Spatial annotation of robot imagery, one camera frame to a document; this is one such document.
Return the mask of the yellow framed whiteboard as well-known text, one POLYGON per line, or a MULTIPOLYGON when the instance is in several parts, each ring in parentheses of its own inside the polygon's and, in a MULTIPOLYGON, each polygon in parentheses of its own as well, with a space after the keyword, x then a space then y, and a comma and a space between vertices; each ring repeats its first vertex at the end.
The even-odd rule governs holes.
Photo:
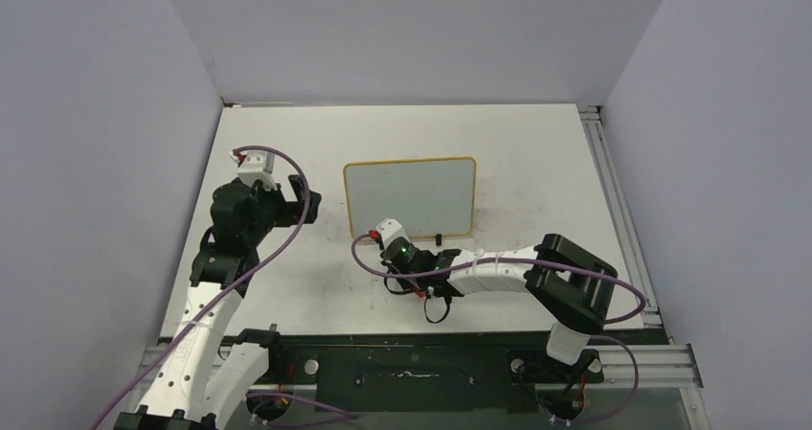
POLYGON ((477 161, 471 156, 349 163, 343 168, 350 235, 385 218, 411 238, 463 237, 474 228, 477 161))

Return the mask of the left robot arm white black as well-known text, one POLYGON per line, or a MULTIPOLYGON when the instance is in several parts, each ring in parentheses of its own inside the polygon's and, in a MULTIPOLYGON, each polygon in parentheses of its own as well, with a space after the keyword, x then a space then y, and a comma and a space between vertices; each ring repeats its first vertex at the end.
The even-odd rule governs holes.
POLYGON ((214 191, 212 223, 192 261, 190 286, 177 331, 156 358, 157 372, 132 412, 122 412, 117 429, 221 429, 251 384, 278 380, 285 356, 273 329, 248 328, 237 338, 237 354, 214 365, 225 330, 244 300, 251 278, 266 265, 259 245, 276 228, 302 226, 317 217, 321 195, 304 176, 288 178, 296 196, 284 198, 279 184, 236 178, 214 191))

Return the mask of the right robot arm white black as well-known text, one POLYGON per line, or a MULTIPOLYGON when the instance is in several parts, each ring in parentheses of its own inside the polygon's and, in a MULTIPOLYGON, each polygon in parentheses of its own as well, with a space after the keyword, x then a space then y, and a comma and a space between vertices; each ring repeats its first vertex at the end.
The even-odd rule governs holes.
POLYGON ((590 337, 607 324, 616 269, 561 235, 547 234, 540 244, 503 253, 433 253, 406 237, 375 241, 389 273, 432 271, 432 276, 416 279, 416 287, 446 302, 479 292, 532 295, 555 318, 541 355, 543 371, 554 380, 565 380, 578 370, 590 337))

